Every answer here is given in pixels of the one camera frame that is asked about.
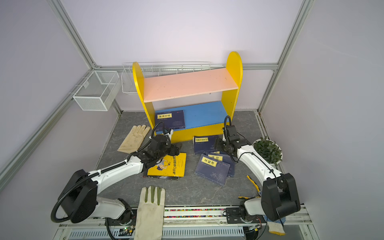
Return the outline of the navy book one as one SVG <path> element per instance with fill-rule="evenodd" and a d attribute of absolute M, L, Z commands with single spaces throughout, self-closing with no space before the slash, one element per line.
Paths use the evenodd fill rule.
<path fill-rule="evenodd" d="M 216 151 L 215 142 L 219 135 L 194 136 L 193 146 L 195 154 L 204 154 Z"/>

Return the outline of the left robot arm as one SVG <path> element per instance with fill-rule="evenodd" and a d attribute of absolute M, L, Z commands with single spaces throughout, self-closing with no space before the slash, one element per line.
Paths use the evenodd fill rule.
<path fill-rule="evenodd" d="M 109 218 L 124 225 L 132 221 L 131 206 L 123 199 L 106 199 L 99 194 L 111 185 L 154 167 L 165 156 L 177 156 L 180 149 L 171 143 L 172 134 L 156 135 L 139 151 L 104 169 L 76 171 L 60 194 L 51 212 L 51 221 L 80 223 L 88 218 Z"/>

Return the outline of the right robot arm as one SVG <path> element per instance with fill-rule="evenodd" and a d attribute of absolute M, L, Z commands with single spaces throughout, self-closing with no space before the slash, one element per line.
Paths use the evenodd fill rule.
<path fill-rule="evenodd" d="M 263 159 L 249 141 L 240 137 L 234 125 L 223 127 L 223 138 L 216 139 L 215 148 L 230 157 L 236 155 L 260 183 L 261 197 L 245 200 L 239 207 L 243 220 L 263 215 L 274 222 L 300 211 L 295 178 L 289 173 L 283 174 Z"/>

